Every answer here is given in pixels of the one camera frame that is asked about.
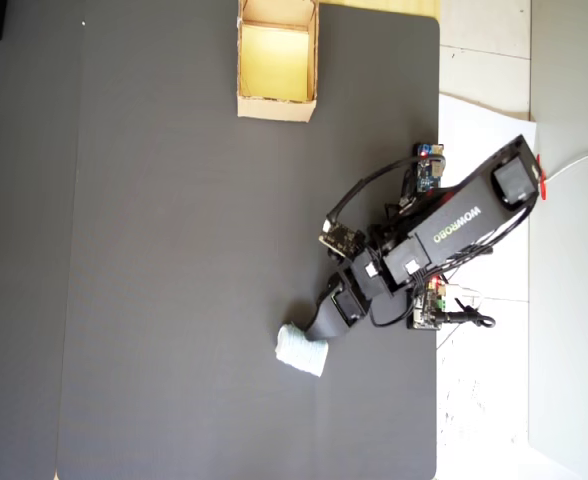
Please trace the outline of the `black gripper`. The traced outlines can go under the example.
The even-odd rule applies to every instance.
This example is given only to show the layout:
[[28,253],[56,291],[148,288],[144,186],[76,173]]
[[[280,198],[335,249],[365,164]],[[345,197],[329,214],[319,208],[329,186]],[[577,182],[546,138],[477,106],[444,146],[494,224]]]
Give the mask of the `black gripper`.
[[369,309],[397,310],[398,300],[390,291],[383,268],[369,249],[341,261],[343,277],[330,276],[316,300],[311,323],[304,329],[310,341],[329,341],[345,335],[368,315]]

